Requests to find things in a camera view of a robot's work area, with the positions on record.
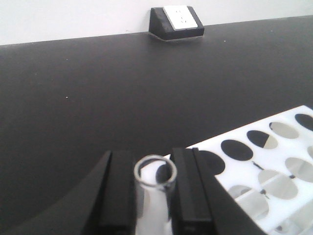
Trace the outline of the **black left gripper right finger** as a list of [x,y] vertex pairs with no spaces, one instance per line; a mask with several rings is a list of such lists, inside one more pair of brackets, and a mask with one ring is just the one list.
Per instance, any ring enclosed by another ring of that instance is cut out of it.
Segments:
[[192,149],[173,148],[170,159],[177,168],[173,199],[175,235],[231,235],[234,201],[209,170],[199,170]]

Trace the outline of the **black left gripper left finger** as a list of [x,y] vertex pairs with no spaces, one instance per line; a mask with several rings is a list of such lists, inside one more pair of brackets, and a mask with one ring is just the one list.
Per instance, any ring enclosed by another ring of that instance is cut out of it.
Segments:
[[134,233],[134,164],[130,150],[109,151],[110,160],[83,235]]

